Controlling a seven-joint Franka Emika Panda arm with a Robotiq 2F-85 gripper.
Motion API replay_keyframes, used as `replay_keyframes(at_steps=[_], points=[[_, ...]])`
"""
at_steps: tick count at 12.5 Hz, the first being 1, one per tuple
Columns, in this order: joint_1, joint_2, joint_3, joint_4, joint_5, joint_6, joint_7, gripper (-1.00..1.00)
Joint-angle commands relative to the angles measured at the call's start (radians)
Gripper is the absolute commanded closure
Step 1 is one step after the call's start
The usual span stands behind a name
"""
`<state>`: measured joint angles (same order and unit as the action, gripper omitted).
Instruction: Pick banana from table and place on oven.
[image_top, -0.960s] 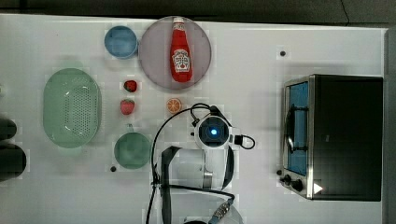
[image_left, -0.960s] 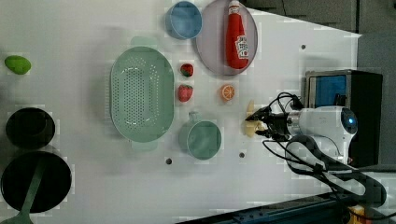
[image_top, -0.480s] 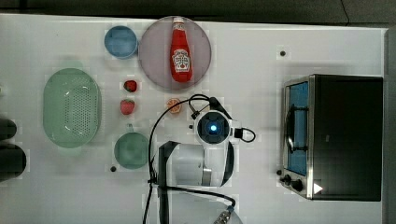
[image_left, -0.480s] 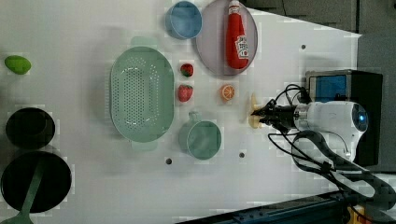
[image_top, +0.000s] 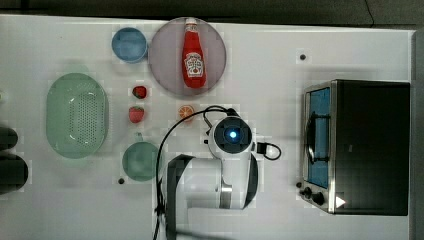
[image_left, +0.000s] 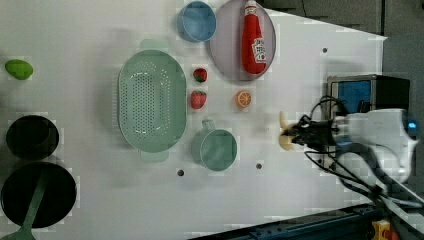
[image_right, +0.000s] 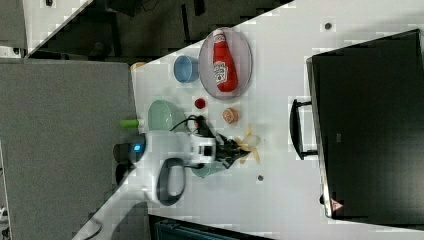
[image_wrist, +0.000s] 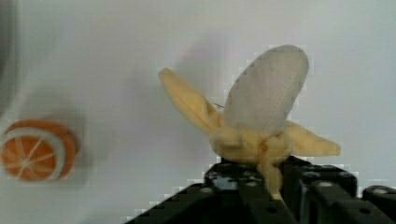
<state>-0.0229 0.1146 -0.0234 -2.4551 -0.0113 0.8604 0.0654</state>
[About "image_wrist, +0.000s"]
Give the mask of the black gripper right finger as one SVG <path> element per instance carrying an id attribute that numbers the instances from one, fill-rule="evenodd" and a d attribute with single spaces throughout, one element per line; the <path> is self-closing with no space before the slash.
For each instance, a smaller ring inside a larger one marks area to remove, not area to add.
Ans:
<path id="1" fill-rule="evenodd" d="M 373 185 L 333 165 L 289 157 L 280 165 L 282 196 L 299 224 L 395 224 L 395 189 Z"/>

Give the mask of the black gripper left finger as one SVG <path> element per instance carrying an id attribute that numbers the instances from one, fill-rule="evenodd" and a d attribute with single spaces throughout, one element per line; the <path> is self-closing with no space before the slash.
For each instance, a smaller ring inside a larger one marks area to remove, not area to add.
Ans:
<path id="1" fill-rule="evenodd" d="M 213 165 L 192 184 L 125 224 L 298 224 L 252 166 Z"/>

